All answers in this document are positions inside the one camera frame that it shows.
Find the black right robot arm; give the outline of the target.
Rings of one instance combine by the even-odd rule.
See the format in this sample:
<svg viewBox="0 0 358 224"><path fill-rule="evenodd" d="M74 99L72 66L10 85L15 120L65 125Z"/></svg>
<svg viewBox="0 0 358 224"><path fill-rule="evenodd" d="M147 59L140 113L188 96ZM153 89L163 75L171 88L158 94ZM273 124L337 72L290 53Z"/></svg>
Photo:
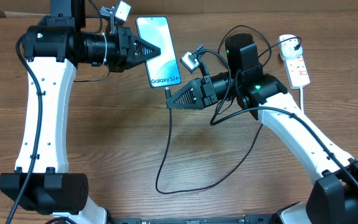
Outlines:
<svg viewBox="0 0 358 224"><path fill-rule="evenodd" d="M246 223L358 223L358 159L327 138L302 112L287 88L264 73L250 34L225 41L228 70L211 76L201 61L203 47L181 58L194 79L168 97L170 109L202 110L235 99L241 113L249 112L270 128L306 170L313 189L305 203L293 203L271 215L247 215Z"/></svg>

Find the black Samsung Galaxy smartphone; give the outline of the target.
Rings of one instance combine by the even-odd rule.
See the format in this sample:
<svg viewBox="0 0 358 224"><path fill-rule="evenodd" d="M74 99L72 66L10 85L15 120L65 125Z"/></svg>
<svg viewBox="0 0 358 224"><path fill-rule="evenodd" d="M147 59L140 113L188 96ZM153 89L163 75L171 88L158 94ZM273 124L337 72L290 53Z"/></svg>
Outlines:
<svg viewBox="0 0 358 224"><path fill-rule="evenodd" d="M152 88L178 85L181 75L165 16L142 16L136 19L139 37L157 48L156 56L145 62Z"/></svg>

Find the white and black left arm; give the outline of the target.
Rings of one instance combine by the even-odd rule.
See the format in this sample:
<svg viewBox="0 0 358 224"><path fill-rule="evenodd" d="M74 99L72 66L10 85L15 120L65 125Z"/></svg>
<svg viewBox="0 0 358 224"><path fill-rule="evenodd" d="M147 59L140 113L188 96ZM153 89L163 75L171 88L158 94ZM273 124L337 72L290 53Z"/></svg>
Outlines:
<svg viewBox="0 0 358 224"><path fill-rule="evenodd" d="M125 26L130 9L126 2L100 8L107 28L87 32L84 1L52 1L50 14L18 39L29 78L24 137L14 171L0 176L0 190L15 207L57 223L112 223L109 211L90 198L86 174L69 171L68 105L79 64L121 73L160 55Z"/></svg>

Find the white USB wall charger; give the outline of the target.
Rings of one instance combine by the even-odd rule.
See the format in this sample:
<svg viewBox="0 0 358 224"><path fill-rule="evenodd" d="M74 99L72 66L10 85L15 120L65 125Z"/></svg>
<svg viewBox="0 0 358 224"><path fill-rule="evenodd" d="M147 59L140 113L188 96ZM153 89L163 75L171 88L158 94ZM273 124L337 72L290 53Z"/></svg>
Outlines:
<svg viewBox="0 0 358 224"><path fill-rule="evenodd" d="M278 38L280 57L283 61L292 60L303 55L301 39L293 34L283 34Z"/></svg>

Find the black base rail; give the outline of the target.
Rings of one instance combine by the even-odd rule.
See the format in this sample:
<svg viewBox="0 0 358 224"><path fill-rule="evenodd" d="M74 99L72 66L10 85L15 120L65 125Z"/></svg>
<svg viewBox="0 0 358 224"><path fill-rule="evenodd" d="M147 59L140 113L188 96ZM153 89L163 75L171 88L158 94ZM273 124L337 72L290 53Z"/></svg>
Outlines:
<svg viewBox="0 0 358 224"><path fill-rule="evenodd" d="M311 224L306 214L306 204L297 202L288 205L273 214L248 214L242 217L216 218L112 218L108 215L107 223L112 224Z"/></svg>

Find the white power strip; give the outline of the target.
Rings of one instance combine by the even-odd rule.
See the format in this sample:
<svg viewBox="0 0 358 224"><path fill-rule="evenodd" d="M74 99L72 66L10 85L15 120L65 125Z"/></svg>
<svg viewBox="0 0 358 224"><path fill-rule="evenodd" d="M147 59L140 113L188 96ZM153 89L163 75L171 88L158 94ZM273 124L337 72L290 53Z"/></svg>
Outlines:
<svg viewBox="0 0 358 224"><path fill-rule="evenodd" d="M307 67L302 56L283 62L290 88L303 88L310 84Z"/></svg>

